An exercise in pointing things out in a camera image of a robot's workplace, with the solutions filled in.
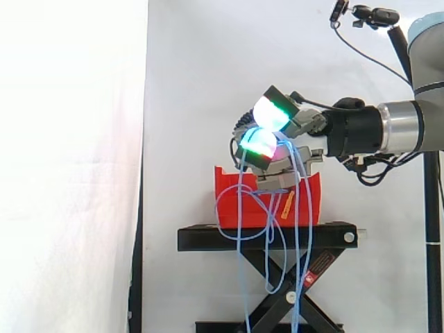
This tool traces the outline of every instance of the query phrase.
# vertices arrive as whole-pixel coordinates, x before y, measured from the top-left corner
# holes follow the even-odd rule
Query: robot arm
[[[236,156],[240,158],[242,155],[242,141],[248,130],[266,127],[264,119],[267,112],[273,112],[270,105],[284,114],[277,118],[278,126],[271,129],[277,137],[294,139],[309,133],[326,141],[324,150],[311,150],[308,146],[299,148],[308,172],[310,164],[321,162],[323,155],[345,159],[359,154],[443,150],[444,12],[428,15],[413,23],[409,39],[414,100],[373,107],[364,106],[357,99],[343,99],[335,108],[319,112],[301,110],[301,103],[307,101],[301,95],[294,92],[285,96],[272,86],[259,100],[262,102],[253,108],[251,120],[254,118],[256,123],[243,123],[235,129],[234,138],[239,144]],[[269,156],[265,163],[257,163],[256,154],[249,158],[249,153],[247,165],[258,176],[260,189],[294,185],[291,177],[293,166],[285,147],[275,147],[273,156]]]

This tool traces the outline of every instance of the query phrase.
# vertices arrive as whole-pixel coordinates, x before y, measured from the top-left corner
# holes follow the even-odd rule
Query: white curtain
[[[0,0],[0,332],[123,333],[148,0]]]

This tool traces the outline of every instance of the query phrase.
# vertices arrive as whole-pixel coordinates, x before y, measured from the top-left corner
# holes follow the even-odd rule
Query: warning sticker
[[[311,271],[307,271],[307,274],[304,279],[304,287],[305,288],[311,287],[311,285],[315,283],[317,279],[318,276],[316,274],[313,274],[313,272]]]
[[[304,278],[304,287],[309,288],[317,279],[333,264],[336,257],[329,251],[324,251],[321,255],[310,265],[309,270]]]

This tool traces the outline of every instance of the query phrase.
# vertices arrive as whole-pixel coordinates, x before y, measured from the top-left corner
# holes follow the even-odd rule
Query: black scissor lift table
[[[242,230],[242,237],[257,234],[260,229]],[[295,248],[294,228],[282,229],[287,250]],[[237,231],[225,231],[235,237]],[[307,227],[299,227],[299,244],[301,249],[307,248]],[[300,299],[300,315],[307,321],[300,325],[300,333],[344,333],[341,324],[334,323],[321,308],[307,295],[322,274],[338,259],[346,248],[357,248],[357,227],[344,222],[332,222],[317,225],[313,228],[313,249],[309,261],[309,270],[304,278],[304,287]],[[265,235],[250,241],[242,241],[242,255],[265,277]],[[280,237],[270,244],[270,250],[283,250]],[[193,225],[178,231],[178,250],[185,251],[234,251],[236,241],[222,236],[215,225]],[[282,269],[268,258],[270,284],[279,284]],[[296,289],[295,266],[288,270],[284,283],[274,295],[268,295],[250,314],[252,333],[290,333],[290,324],[280,324],[280,321],[293,308],[294,291]],[[196,322],[196,333],[245,333],[245,323]]]

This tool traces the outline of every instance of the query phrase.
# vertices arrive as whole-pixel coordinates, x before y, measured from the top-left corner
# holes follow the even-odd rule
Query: orange label
[[[287,198],[287,201],[285,203],[284,210],[282,211],[282,214],[280,215],[281,219],[286,220],[289,217],[289,212],[291,209],[291,204],[293,202],[293,197],[294,197],[294,191],[291,191],[289,194],[289,197]]]

